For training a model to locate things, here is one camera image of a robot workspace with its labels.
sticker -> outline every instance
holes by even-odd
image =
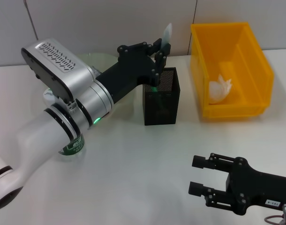
[[[81,135],[79,138],[76,138],[74,141],[68,144],[65,148],[61,149],[59,153],[65,156],[71,156],[82,150],[84,145],[85,140],[83,135]]]
[[[266,202],[265,202],[266,205],[272,205],[272,206],[275,206],[275,207],[278,207],[280,205],[280,202],[276,202],[276,201],[272,201],[272,200],[269,200],[267,199]]]

green led light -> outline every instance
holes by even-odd
[[[94,121],[94,124],[96,124],[101,118],[97,118],[95,121]]]

vent grille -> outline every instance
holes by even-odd
[[[59,51],[53,44],[49,42],[42,43],[38,47],[38,50],[62,72],[68,72],[75,67],[75,62],[71,61],[68,56]]]

white wall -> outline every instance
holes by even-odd
[[[286,0],[198,0],[194,23],[249,22],[262,49],[286,48]]]
[[[0,0],[0,66],[25,64],[20,50],[34,41],[23,0]]]
[[[55,37],[74,53],[117,54],[152,43],[173,23],[172,54],[187,54],[196,0],[27,0],[39,39]],[[263,49],[286,48],[286,0],[198,0],[195,23],[249,22]],[[0,66],[24,64],[36,41],[23,0],[0,0]]]
[[[173,24],[172,55],[187,54],[196,0],[28,0],[38,38],[73,53],[117,54],[120,45],[153,43]]]

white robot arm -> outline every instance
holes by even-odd
[[[118,47],[118,62],[95,78],[92,69],[53,38],[23,48],[21,53],[57,97],[16,134],[20,166],[13,170],[0,158],[0,209],[21,191],[28,178],[58,150],[94,126],[116,102],[139,84],[157,86],[170,44],[161,39]],[[150,58],[155,54],[155,62]]]

